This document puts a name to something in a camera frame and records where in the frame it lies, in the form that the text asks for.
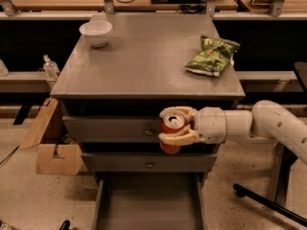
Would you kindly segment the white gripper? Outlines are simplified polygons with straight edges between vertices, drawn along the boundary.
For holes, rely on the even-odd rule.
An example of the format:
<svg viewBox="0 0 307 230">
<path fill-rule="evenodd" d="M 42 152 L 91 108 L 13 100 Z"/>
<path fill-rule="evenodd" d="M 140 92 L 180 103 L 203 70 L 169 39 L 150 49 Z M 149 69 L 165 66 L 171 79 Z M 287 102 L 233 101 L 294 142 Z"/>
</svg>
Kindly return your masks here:
<svg viewBox="0 0 307 230">
<path fill-rule="evenodd" d="M 194 119 L 194 129 L 190 125 L 177 133 L 160 133 L 160 141 L 171 146 L 188 146 L 194 143 L 220 144 L 226 136 L 226 118 L 219 107 L 205 107 L 199 111 L 190 106 L 173 106 L 164 108 L 159 117 L 168 114 L 182 116 L 186 123 Z"/>
</svg>

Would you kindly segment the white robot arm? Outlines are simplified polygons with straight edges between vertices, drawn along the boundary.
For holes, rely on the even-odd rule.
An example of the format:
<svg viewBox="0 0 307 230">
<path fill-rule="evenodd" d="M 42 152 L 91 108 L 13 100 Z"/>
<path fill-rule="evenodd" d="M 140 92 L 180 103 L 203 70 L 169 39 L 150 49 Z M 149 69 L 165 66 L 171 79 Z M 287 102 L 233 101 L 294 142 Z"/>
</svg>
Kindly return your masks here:
<svg viewBox="0 0 307 230">
<path fill-rule="evenodd" d="M 251 110 L 168 107 L 160 112 L 160 118 L 159 139 L 165 145 L 233 141 L 244 147 L 268 149 L 280 143 L 307 164 L 307 125 L 272 101 L 260 101 Z"/>
</svg>

